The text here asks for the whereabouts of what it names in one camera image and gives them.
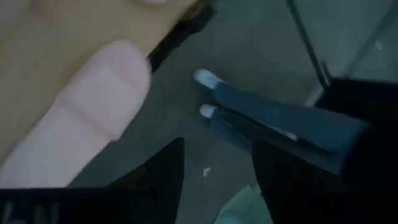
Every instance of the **shoe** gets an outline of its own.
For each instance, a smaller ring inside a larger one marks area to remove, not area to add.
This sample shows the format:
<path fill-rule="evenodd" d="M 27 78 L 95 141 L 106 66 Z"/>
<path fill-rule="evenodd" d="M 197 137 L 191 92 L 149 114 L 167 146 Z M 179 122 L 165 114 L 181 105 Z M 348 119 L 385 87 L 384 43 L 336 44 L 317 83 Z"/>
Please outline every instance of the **shoe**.
<path fill-rule="evenodd" d="M 201 105 L 199 112 L 202 116 L 206 118 L 211 118 L 213 116 L 214 111 L 217 109 L 217 106 L 213 105 Z"/>
<path fill-rule="evenodd" d="M 222 79 L 218 78 L 214 73 L 206 69 L 197 70 L 193 74 L 193 77 L 198 83 L 204 85 L 211 90 L 215 90 L 217 84 L 223 82 Z"/>

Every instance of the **gray floor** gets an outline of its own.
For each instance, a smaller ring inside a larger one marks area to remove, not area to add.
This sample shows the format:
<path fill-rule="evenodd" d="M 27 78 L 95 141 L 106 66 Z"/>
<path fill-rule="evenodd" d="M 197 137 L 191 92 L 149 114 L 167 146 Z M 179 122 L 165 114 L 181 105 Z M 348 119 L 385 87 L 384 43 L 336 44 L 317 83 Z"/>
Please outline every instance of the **gray floor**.
<path fill-rule="evenodd" d="M 106 185 L 178 136 L 186 139 L 186 174 L 177 223 L 211 223 L 229 198 L 256 183 L 249 154 L 214 136 L 199 115 L 202 103 L 214 101 L 192 72 L 208 68 L 243 89 L 297 104 L 317 80 L 284 1 L 218 0 L 215 7 L 218 14 L 206 29 L 153 74 L 146 102 L 123 137 L 72 186 Z"/>

